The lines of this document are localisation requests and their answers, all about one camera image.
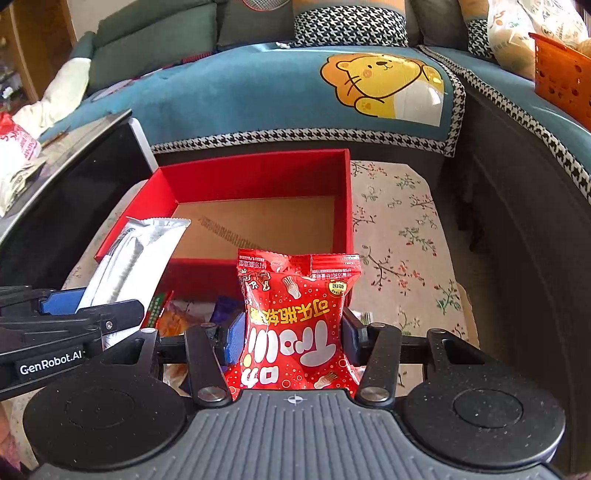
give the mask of lion cartoon print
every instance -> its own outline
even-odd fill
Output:
[[[338,100],[359,113],[438,127],[443,79],[420,60],[377,53],[334,55],[320,70]]]

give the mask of open cardboard box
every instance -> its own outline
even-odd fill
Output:
[[[95,258],[105,256],[128,218],[189,218],[158,290],[186,300],[241,298],[239,247],[288,255],[353,252],[349,161],[348,150],[318,150],[161,167]]]

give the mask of black and white pattern border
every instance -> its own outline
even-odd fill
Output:
[[[298,14],[292,47],[376,45],[408,47],[406,19],[387,8],[335,5]]]
[[[430,140],[428,138],[419,138],[411,135],[372,130],[344,128],[281,128],[211,135],[209,137],[160,143],[151,147],[152,152],[154,154],[161,154],[266,142],[321,140],[396,145],[398,147],[416,148],[418,150],[439,153],[446,157],[453,157],[456,152],[457,138],[460,135],[460,130],[462,128],[466,92],[464,86],[456,75],[446,66],[442,65],[442,68],[448,74],[453,85],[452,119],[445,140]]]
[[[428,47],[420,45],[419,48],[426,55],[447,66],[458,75],[464,77],[468,84],[491,100],[498,108],[503,110],[522,127],[532,132],[548,147],[554,158],[564,168],[574,184],[591,203],[591,179],[589,173],[577,161],[576,157],[556,138],[546,127],[533,118],[527,111],[514,104],[511,100],[499,93],[493,87],[480,80],[474,72],[458,65],[453,60],[441,55]]]
[[[491,44],[488,42],[488,22],[477,18],[466,23],[468,29],[468,51],[477,57],[493,59]]]

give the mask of red and white bag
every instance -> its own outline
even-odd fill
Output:
[[[232,396],[242,388],[354,394],[359,382],[343,353],[340,320],[360,275],[359,255],[239,250],[246,342],[238,364],[226,371]]]
[[[25,189],[27,178],[43,162],[35,162],[41,144],[19,127],[8,113],[0,113],[0,216]]]

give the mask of circular pad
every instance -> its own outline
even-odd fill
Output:
[[[404,403],[404,423],[427,450],[481,469],[518,468],[554,453],[566,422],[554,397],[503,367],[453,367]]]
[[[453,403],[462,420],[477,427],[500,429],[517,423],[523,407],[513,395],[498,390],[466,390]]]
[[[41,462],[104,471],[141,462],[181,432],[186,414],[168,385],[126,365],[104,365],[38,392],[23,426]]]

